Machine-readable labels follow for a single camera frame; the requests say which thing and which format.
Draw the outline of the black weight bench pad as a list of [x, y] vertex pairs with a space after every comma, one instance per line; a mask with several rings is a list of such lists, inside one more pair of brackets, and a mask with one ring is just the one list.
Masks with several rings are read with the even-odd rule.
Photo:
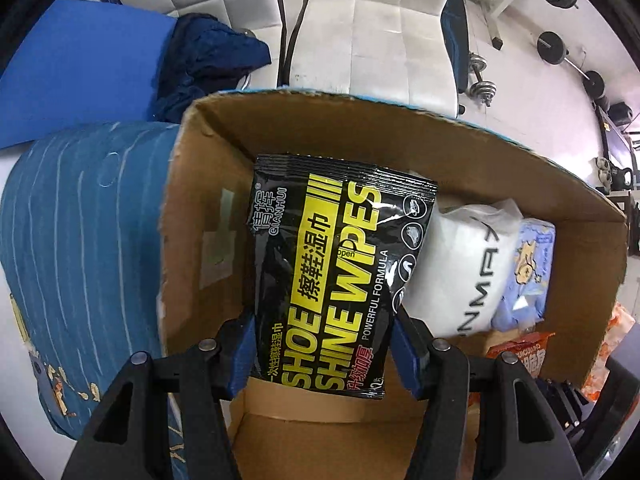
[[450, 59], [457, 92], [464, 93], [469, 81], [469, 25], [463, 0], [447, 0], [440, 26]]

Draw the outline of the blue cartoon tissue pack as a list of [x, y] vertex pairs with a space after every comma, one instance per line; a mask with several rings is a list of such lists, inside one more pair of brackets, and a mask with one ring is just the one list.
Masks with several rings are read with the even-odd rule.
[[552, 271], [555, 226], [547, 221], [522, 221], [506, 287], [491, 319], [498, 332], [527, 332], [544, 319]]

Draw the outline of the white wipes pack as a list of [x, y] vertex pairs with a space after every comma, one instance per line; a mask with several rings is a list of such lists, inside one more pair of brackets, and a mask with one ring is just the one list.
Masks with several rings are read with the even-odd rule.
[[435, 208], [402, 305], [433, 336], [490, 329], [506, 288], [523, 216], [518, 205]]

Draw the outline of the orange floral blanket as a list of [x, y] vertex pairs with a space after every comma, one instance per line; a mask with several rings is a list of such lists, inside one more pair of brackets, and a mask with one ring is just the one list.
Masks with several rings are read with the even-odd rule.
[[606, 367], [606, 362], [613, 351], [620, 345], [626, 335], [636, 324], [634, 317], [627, 309], [616, 302], [612, 310], [612, 315], [606, 326], [598, 355], [593, 362], [589, 375], [582, 386], [582, 394], [592, 402], [597, 402], [600, 393], [608, 378], [610, 371]]

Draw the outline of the orange panda snack bag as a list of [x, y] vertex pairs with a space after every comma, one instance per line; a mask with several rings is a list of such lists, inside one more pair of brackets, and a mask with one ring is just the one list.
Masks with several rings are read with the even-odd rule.
[[486, 356], [495, 359], [503, 352], [512, 352], [524, 364], [529, 375], [537, 378], [544, 366], [549, 340], [554, 333], [531, 332], [518, 338], [490, 347]]

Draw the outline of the dumbbell bar on floor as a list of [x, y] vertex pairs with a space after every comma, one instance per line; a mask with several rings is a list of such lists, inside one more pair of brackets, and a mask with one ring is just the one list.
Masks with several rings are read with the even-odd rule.
[[597, 102], [605, 97], [605, 82], [596, 70], [584, 70], [570, 59], [564, 40], [555, 32], [546, 30], [536, 40], [536, 50], [539, 57], [550, 65], [566, 64], [582, 76], [582, 86], [587, 96]]

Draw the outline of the open cardboard box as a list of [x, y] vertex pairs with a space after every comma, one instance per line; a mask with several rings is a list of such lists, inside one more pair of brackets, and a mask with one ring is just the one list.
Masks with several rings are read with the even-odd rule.
[[160, 247], [192, 479], [578, 479], [602, 446], [486, 356], [506, 284], [540, 283], [542, 374], [583, 384], [626, 271], [620, 210], [514, 142], [353, 96], [209, 96]]

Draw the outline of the black shoe shine wipes pack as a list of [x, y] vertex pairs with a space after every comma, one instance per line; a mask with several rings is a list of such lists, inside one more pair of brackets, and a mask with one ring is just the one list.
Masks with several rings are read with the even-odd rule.
[[438, 185], [363, 162], [262, 154], [247, 224], [255, 241], [255, 375], [381, 399], [393, 324]]

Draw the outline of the dark blue crumpled cloth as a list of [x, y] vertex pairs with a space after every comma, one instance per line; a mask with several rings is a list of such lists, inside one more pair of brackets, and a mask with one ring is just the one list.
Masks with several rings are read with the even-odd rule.
[[241, 80], [271, 63], [262, 40], [238, 32], [211, 15], [176, 19], [156, 78], [151, 116], [178, 124], [195, 100], [234, 90]]

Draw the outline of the blue foam mat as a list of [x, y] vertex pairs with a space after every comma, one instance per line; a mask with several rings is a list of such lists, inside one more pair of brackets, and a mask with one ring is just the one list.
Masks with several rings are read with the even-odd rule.
[[1, 145], [93, 122], [151, 119], [175, 24], [132, 6], [55, 0], [1, 76]]

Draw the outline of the right white padded chair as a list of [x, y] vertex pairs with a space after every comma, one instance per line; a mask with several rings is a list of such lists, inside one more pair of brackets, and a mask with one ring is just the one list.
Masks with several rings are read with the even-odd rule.
[[303, 0], [288, 43], [292, 88], [367, 96], [454, 117], [447, 0]]

